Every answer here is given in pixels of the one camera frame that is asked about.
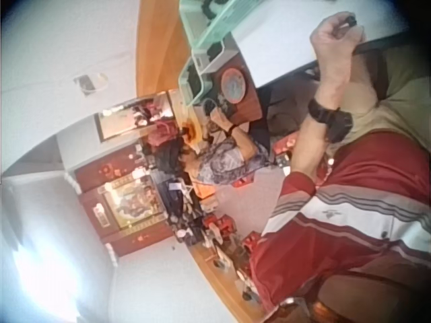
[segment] woman's hair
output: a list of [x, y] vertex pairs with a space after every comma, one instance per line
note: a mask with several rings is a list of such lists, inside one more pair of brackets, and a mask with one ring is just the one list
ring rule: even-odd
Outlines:
[[159, 170], [172, 175], [177, 175], [183, 171], [183, 165], [179, 161], [184, 146], [183, 138], [165, 141], [158, 146], [154, 153], [156, 166]]

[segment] white stripe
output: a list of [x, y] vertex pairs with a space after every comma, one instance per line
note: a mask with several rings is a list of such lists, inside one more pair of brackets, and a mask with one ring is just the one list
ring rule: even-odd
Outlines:
[[276, 217], [269, 218], [265, 229], [263, 229], [262, 236], [270, 232], [277, 232], [280, 230], [287, 222], [292, 220], [298, 211], [286, 211], [277, 215]]
[[430, 251], [431, 235], [422, 228], [418, 221], [402, 222], [396, 217], [383, 215], [376, 211], [364, 211], [349, 203], [328, 205], [317, 197], [301, 209], [301, 213], [309, 219], [338, 227], [349, 226], [363, 234], [376, 238], [386, 238], [390, 241], [403, 240], [406, 246], [414, 250]]

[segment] white wall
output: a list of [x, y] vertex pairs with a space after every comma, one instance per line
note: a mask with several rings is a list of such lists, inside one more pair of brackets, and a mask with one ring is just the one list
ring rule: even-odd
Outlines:
[[235, 322], [175, 238], [121, 257], [113, 284], [111, 322]]
[[[139, 0], [16, 2], [1, 26], [2, 172], [51, 135], [136, 97]], [[97, 72], [109, 87], [85, 98], [73, 78]]]
[[61, 159], [66, 170], [74, 170], [95, 159], [130, 145], [139, 131], [100, 142], [94, 117], [87, 117], [57, 134]]
[[[24, 241], [31, 241], [36, 250], [53, 247], [67, 259], [80, 282], [78, 309], [81, 314], [89, 319], [88, 322], [108, 322], [114, 269], [72, 187], [61, 175], [17, 184], [8, 184], [5, 180], [4, 185], [11, 187], [12, 191], [3, 189], [2, 208], [6, 205], [15, 210], [11, 216], [15, 221], [20, 220], [15, 227], [21, 228], [17, 231], [22, 232]], [[10, 312], [21, 316], [17, 306], [12, 306]], [[12, 322], [30, 321], [22, 318]]]

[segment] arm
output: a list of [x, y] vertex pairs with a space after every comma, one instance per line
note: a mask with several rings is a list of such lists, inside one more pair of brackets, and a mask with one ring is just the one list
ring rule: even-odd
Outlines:
[[[361, 26], [338, 30], [351, 15], [354, 14], [340, 12], [328, 17], [310, 37], [321, 70], [321, 83], [314, 98], [330, 110], [336, 110], [340, 105], [344, 89], [350, 80], [352, 53], [363, 38]], [[294, 149], [293, 172], [302, 172], [312, 180], [316, 179], [317, 166], [328, 146], [326, 132], [325, 124], [318, 123], [307, 115]]]
[[[230, 127], [233, 125], [226, 118], [226, 116], [222, 112], [222, 109], [220, 108], [215, 108], [211, 112], [211, 120], [213, 120], [214, 123], [216, 123], [220, 128], [222, 128], [226, 132], [229, 131]], [[244, 162], [247, 162], [248, 160], [253, 158], [258, 152], [258, 149], [255, 143], [253, 143], [253, 141], [250, 139], [248, 134], [246, 134], [240, 128], [236, 127], [232, 131], [232, 137], [235, 139], [236, 145], [238, 146], [241, 152]]]

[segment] hand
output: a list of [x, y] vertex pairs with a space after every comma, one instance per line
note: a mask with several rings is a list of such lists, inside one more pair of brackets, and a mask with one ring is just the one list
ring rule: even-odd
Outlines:
[[351, 12], [339, 12], [323, 20], [310, 36], [316, 52], [321, 83], [331, 87], [341, 87], [350, 80], [352, 53], [364, 39], [364, 28], [342, 27]]
[[212, 122], [222, 128], [224, 131], [228, 131], [229, 128], [232, 126], [232, 123], [226, 118], [220, 107], [217, 107], [212, 110], [209, 117]]

